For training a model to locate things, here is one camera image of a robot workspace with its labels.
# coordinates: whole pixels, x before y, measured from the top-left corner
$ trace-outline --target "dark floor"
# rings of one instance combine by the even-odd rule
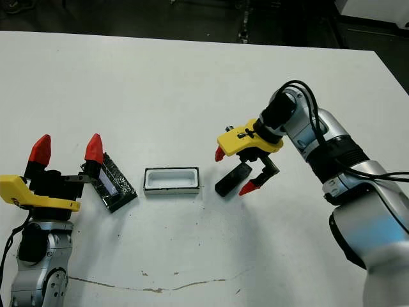
[[[67,0],[64,9],[59,0],[38,0],[18,15],[0,11],[0,30],[235,43],[244,2]],[[409,37],[394,25],[340,17],[331,0],[252,0],[251,7],[248,43],[374,50],[409,93]]]

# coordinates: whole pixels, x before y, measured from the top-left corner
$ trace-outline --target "red gripper fingertip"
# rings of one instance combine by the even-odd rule
[[[48,134],[44,134],[31,149],[30,157],[28,161],[38,162],[45,166],[49,165],[51,157],[51,137]]]
[[[238,194],[241,196],[241,195],[250,193],[251,191],[254,191],[259,188],[260,188],[259,185],[255,185],[251,181],[249,181],[242,187],[242,189],[240,190]]]
[[[223,160],[224,155],[225,155],[225,153],[224,153],[223,149],[220,146],[217,147],[216,156],[215,156],[216,162],[219,162],[219,161]]]
[[[91,138],[85,151],[85,160],[97,161],[99,164],[104,162],[104,154],[102,152],[101,136],[96,133]]]

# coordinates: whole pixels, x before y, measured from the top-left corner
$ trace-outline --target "crack on table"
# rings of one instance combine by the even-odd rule
[[[216,283],[216,282],[222,282],[222,281],[231,281],[234,279],[237,279],[238,277],[240,277],[241,275],[245,274],[246,272],[249,272],[251,270],[253,270],[254,267],[251,267],[250,269],[247,269],[243,272],[238,273],[236,276],[233,276],[232,278],[219,278],[219,279],[210,279],[210,280],[205,280],[205,281],[195,281],[193,283],[188,283],[186,285],[182,285],[180,287],[177,288],[131,288],[131,287],[119,287],[116,285],[110,285],[108,283],[99,283],[97,281],[92,281],[92,280],[88,280],[88,279],[83,279],[83,278],[77,278],[77,277],[72,277],[69,276],[68,278],[72,279],[72,280],[77,280],[77,281],[82,281],[84,283],[90,283],[92,285],[97,285],[97,286],[102,286],[102,287],[108,287],[108,288],[116,288],[116,289],[120,289],[120,290],[129,290],[129,291],[145,291],[145,292],[153,292],[156,294],[162,294],[164,291],[178,291],[181,290],[183,288],[187,288],[187,287],[192,287],[192,286],[197,286],[197,285],[205,285],[207,283]]]

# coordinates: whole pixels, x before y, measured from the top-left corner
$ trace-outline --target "white table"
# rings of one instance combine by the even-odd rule
[[[49,133],[50,167],[73,174],[98,132],[139,194],[110,214],[84,188],[69,275],[86,281],[70,280],[66,307],[362,304],[366,272],[332,238],[333,207],[291,143],[271,155],[276,177],[226,199],[214,183],[238,158],[216,164],[214,151],[225,126],[300,79],[370,157],[408,169],[409,98],[374,52],[13,32],[0,46],[0,173],[23,174]],[[145,197],[144,169],[161,166],[198,166],[200,194]],[[26,212],[1,203],[3,248]]]

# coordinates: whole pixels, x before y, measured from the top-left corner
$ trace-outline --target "black cable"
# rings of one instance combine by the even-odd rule
[[[14,228],[12,230],[12,234],[7,239],[6,246],[4,247],[3,257],[1,259],[1,264],[0,264],[0,288],[1,288],[1,284],[3,283],[4,262],[6,261],[6,255],[7,255],[8,251],[10,250],[10,248],[13,245],[13,237],[17,233],[21,232],[24,229],[24,227],[27,226],[30,219],[31,219],[31,210],[29,210],[28,216],[27,216],[26,220],[24,221],[24,223],[22,225],[20,225],[19,227]],[[0,307],[3,307],[3,301],[1,299],[1,296],[0,296]]]
[[[315,99],[314,93],[313,91],[310,89],[310,87],[308,85],[306,85],[306,83],[299,81],[299,80],[292,80],[292,81],[288,81],[286,83],[284,83],[283,86],[281,86],[278,90],[278,92],[282,92],[287,86],[291,85],[295,88],[298,88],[300,91],[304,92],[302,90],[302,88],[299,88],[298,86],[295,86],[293,84],[299,84],[301,86],[303,86],[310,98],[311,101],[308,99],[307,97],[307,106],[308,106],[308,112],[309,112],[309,121],[311,124],[311,128],[315,134],[315,137],[317,139],[317,142],[320,146],[326,147],[327,146],[327,142],[325,141],[324,138],[324,134],[321,130],[321,126],[320,126],[320,117],[318,115],[318,104],[317,101]],[[365,173],[363,171],[357,171],[355,169],[350,168],[349,166],[344,165],[341,161],[339,161],[338,159],[335,159],[336,163],[338,163],[338,165],[340,165],[340,167],[343,169],[343,171],[351,174],[351,175],[355,175],[356,177],[360,177],[360,178],[365,178],[365,179],[371,179],[371,180],[375,180],[375,179],[380,179],[380,180],[388,180],[388,181],[396,181],[396,182],[409,182],[409,178],[401,178],[401,177],[392,177],[395,175],[409,175],[408,171],[396,171],[396,172],[392,172],[392,173],[385,173],[385,174],[381,174],[381,175],[374,175],[374,174],[369,174],[369,173]]]

